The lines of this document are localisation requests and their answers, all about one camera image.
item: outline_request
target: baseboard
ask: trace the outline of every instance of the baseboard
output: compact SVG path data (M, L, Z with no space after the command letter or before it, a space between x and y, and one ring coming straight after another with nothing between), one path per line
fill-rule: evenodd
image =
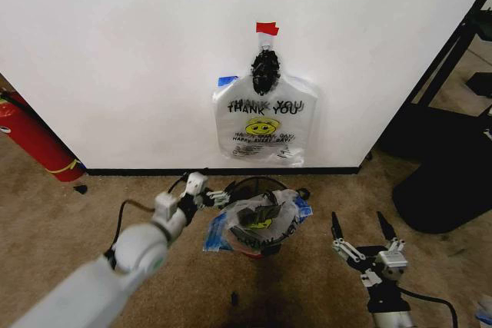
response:
M207 175L266 175L266 174L357 174L359 167L302 167L302 168L177 168L177 169L106 169L87 168L91 176L180 176L199 171Z

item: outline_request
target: fire extinguisher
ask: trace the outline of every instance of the fire extinguisher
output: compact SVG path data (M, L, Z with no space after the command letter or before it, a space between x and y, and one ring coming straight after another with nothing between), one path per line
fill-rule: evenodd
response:
M0 94L0 131L62 182L83 175L77 158L17 92Z

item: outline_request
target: smiley face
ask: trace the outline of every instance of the smiley face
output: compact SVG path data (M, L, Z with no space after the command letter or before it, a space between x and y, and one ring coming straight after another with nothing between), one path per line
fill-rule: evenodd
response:
M280 122L271 118L253 118L246 126L246 132L249 134L273 134Z

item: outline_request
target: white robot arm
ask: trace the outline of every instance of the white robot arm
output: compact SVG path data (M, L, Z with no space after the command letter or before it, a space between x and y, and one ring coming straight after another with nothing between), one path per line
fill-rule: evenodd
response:
M82 265L12 328L109 326L131 294L166 261L168 248L201 205L206 183L207 177L194 172L180 199L159 194L151 221L126 228L113 245L116 270L103 255Z

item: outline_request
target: brown carpet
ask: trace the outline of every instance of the brown carpet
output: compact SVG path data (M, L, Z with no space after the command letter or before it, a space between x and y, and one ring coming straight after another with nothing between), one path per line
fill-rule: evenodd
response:
M81 195L57 182L5 135L0 137L0 326L33 303L111 242L119 204L131 197L152 205L174 177L89 177ZM170 250L167 265L130 299L116 327L319 326L369 327L367 293L357 272L331 249L331 211L337 211L353 244L383 241L376 218L382 210L407 240L410 267L401 285L452 301L461 326L477 326L474 304L490 293L492 213L446 235L419 234L397 215L392 187L417 164L375 151L359 175L283 176L307 187L314 216L265 260L201 251L215 210L199 212ZM233 177L212 177L222 189ZM146 213L128 208L124 226ZM239 304L231 305L231 293ZM420 327L450 326L445 306L407 299Z

